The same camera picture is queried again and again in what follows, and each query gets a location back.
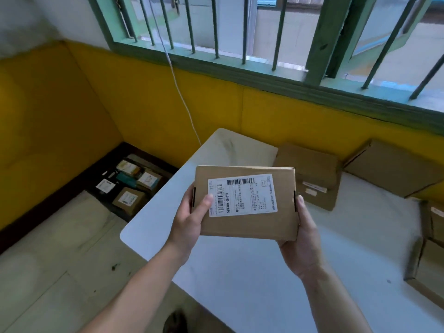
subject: label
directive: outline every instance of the label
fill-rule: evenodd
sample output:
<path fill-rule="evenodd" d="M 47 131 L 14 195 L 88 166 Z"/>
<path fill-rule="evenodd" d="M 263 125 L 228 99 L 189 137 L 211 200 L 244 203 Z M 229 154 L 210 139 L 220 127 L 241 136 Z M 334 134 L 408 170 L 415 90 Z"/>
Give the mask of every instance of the label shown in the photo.
<path fill-rule="evenodd" d="M 115 186 L 114 183 L 108 181 L 107 179 L 103 179 L 100 181 L 100 183 L 96 186 L 97 189 L 102 190 L 104 193 L 109 193 L 111 189 L 113 189 Z"/>
<path fill-rule="evenodd" d="M 152 188 L 157 183 L 158 178 L 154 175 L 151 175 L 147 172 L 143 173 L 143 175 L 137 180 Z"/>
<path fill-rule="evenodd" d="M 312 183 L 305 182 L 305 181 L 303 181 L 302 184 L 303 184 L 303 185 L 306 185 L 306 186 L 308 186 L 308 187 L 310 187 L 310 188 L 313 188 L 313 189 L 319 190 L 320 192 L 323 192 L 323 193 L 326 193 L 326 192 L 327 192 L 327 188 L 321 187 L 320 185 L 314 185 L 314 184 L 312 184 Z"/>
<path fill-rule="evenodd" d="M 318 192 L 317 192 L 316 190 L 313 190 L 313 189 L 310 189 L 310 188 L 307 188 L 307 189 L 305 190 L 305 192 L 306 192 L 307 194 L 310 194 L 310 195 L 313 195 L 313 196 L 316 196 L 316 195 L 318 194 Z"/>
<path fill-rule="evenodd" d="M 208 194 L 214 195 L 210 217 L 278 211 L 272 174 L 209 179 Z"/>
<path fill-rule="evenodd" d="M 132 164 L 131 162 L 128 162 L 125 160 L 122 160 L 117 165 L 117 169 L 121 170 L 122 172 L 128 173 L 128 174 L 132 174 L 136 168 L 137 168 L 137 166 L 135 164 Z"/>
<path fill-rule="evenodd" d="M 430 208 L 430 211 L 433 212 L 433 213 L 435 213 L 435 214 L 440 215 L 441 217 L 444 217 L 444 211 L 441 211 L 441 210 L 439 210 L 439 209 L 436 209 L 435 207 L 431 207 L 431 208 Z"/>
<path fill-rule="evenodd" d="M 125 192 L 120 198 L 119 198 L 119 202 L 127 205 L 128 207 L 131 207 L 134 203 L 134 201 L 137 200 L 137 195 L 130 193 L 130 192 Z"/>

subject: fingernail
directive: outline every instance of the fingernail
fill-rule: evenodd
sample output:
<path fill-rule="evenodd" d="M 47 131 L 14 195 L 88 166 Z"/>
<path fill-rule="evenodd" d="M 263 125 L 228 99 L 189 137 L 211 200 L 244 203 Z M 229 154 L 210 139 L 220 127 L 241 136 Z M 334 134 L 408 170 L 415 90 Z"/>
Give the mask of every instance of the fingernail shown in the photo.
<path fill-rule="evenodd" d="M 208 194 L 208 195 L 206 195 L 206 196 L 203 198 L 203 200 L 204 200 L 205 202 L 212 202 L 212 201 L 213 201 L 213 194 Z"/>

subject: white cable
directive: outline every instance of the white cable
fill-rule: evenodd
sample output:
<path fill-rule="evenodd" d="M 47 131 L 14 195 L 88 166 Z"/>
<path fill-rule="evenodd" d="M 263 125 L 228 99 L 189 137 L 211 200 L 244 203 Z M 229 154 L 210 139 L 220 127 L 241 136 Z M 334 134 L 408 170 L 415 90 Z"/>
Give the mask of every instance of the white cable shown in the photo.
<path fill-rule="evenodd" d="M 165 55 L 166 55 L 166 59 L 168 60 L 168 64 L 170 65 L 171 73 L 173 74 L 174 84 L 176 86 L 177 92 L 179 92 L 180 99 L 182 100 L 183 105 L 185 106 L 186 111 L 188 112 L 188 116 L 190 117 L 190 121 L 191 121 L 191 126 L 192 126 L 192 128 L 194 130 L 194 133 L 196 134 L 197 140 L 199 141 L 199 145 L 202 146 L 202 143 L 200 142 L 199 135 L 197 134 L 196 128 L 194 127 L 193 119 L 191 117 L 190 110 L 188 109 L 188 106 L 186 106 L 186 102 L 185 102 L 185 100 L 182 97 L 182 93 L 180 93 L 179 86 L 177 85 L 176 75 L 174 74 L 173 65 L 171 64 L 170 56 L 167 53 L 167 49 L 165 48 L 165 44 L 163 43 L 163 39 L 162 39 L 162 36 L 160 34 L 159 26 L 157 25 L 156 15 L 155 15 L 154 10 L 153 10 L 153 4 L 151 3 L 151 0 L 148 0 L 148 2 L 150 4 L 151 13 L 153 14 L 153 17 L 154 17 L 154 23 L 156 24 L 157 33 L 158 33 L 158 35 L 160 37 L 160 42 L 162 43 L 163 50 L 165 51 Z"/>

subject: person's left hand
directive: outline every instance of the person's left hand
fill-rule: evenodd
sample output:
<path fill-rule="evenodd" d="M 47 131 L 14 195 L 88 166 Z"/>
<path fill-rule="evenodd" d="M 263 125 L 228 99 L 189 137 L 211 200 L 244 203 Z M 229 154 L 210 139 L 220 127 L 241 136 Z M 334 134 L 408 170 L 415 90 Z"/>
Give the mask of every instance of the person's left hand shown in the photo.
<path fill-rule="evenodd" d="M 171 232 L 166 240 L 166 245 L 175 247 L 181 255 L 182 264 L 188 260 L 191 250 L 200 235 L 200 225 L 203 217 L 213 203 L 213 194 L 206 195 L 196 209 L 191 213 L 193 199 L 193 184 L 186 190 L 182 202 L 174 217 Z"/>

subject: hand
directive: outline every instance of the hand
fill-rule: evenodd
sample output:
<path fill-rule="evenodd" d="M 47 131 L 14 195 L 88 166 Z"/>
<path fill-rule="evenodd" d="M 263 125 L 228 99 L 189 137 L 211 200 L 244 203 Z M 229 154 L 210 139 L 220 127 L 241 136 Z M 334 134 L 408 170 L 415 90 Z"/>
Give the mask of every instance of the hand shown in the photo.
<path fill-rule="evenodd" d="M 200 225 L 213 203 L 213 194 L 206 195 L 191 213 L 192 199 L 193 185 L 186 190 L 182 202 L 180 202 L 171 226 L 170 235 L 165 243 L 165 245 L 171 245 L 177 250 L 182 264 L 185 264 L 188 260 L 191 250 L 199 238 Z"/>
<path fill-rule="evenodd" d="M 321 237 L 318 228 L 311 218 L 304 198 L 297 197 L 297 213 L 299 215 L 299 230 L 296 241 L 278 241 L 282 257 L 290 270 L 302 281 L 311 272 L 325 264 L 321 249 Z"/>

